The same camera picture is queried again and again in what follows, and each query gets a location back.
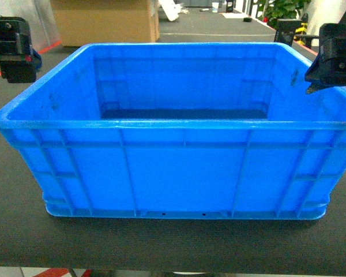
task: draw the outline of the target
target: crate bottom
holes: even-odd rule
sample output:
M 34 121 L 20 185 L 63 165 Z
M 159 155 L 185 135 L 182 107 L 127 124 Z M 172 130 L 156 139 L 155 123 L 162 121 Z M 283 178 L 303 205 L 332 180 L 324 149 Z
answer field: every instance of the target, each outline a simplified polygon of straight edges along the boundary
M 65 206 L 46 205 L 46 210 L 50 215 L 61 217 L 78 218 L 130 218 L 130 219 L 203 219 L 203 220 L 316 220 L 323 217 L 326 207 L 314 209 L 312 211 L 281 212 L 172 212 L 172 211 L 109 211 L 104 209 L 94 209 L 91 213 L 89 209 L 69 210 Z

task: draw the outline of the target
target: potted plant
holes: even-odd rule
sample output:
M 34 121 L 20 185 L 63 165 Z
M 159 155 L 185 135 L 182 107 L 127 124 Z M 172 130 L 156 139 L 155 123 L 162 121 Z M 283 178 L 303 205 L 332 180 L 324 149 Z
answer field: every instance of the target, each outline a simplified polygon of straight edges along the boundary
M 263 12 L 260 20 L 268 19 L 268 25 L 275 27 L 278 18 L 296 18 L 311 0 L 258 0 L 258 12 Z

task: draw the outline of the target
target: green leaves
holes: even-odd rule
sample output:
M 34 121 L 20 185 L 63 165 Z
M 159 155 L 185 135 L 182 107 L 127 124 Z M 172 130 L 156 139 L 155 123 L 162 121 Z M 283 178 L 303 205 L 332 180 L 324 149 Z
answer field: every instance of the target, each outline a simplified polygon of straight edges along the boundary
M 266 0 L 258 0 L 258 11 L 264 10 Z M 261 17 L 268 17 L 268 25 L 274 27 L 278 18 L 296 18 L 301 13 L 306 3 L 311 0 L 270 0 L 269 6 L 266 8 L 265 14 Z
M 284 6 L 284 9 L 288 12 L 292 12 L 293 10 L 296 10 L 296 5 L 287 5 Z

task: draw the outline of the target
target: cardboard box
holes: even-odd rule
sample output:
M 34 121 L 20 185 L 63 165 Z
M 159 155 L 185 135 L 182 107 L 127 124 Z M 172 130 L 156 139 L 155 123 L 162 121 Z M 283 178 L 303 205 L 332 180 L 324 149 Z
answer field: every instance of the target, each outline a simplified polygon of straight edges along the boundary
M 103 42 L 155 42 L 157 0 L 51 0 L 64 46 Z

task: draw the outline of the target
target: white wall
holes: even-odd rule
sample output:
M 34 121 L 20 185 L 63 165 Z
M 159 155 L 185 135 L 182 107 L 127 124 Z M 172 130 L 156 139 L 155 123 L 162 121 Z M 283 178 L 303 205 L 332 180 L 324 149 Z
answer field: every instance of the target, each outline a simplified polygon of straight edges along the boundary
M 307 33 L 319 35 L 319 28 L 324 23 L 338 23 L 346 11 L 346 0 L 312 0 L 306 9 L 309 14 Z
M 59 40 L 49 0 L 0 0 L 0 16 L 19 16 L 26 19 L 36 50 Z

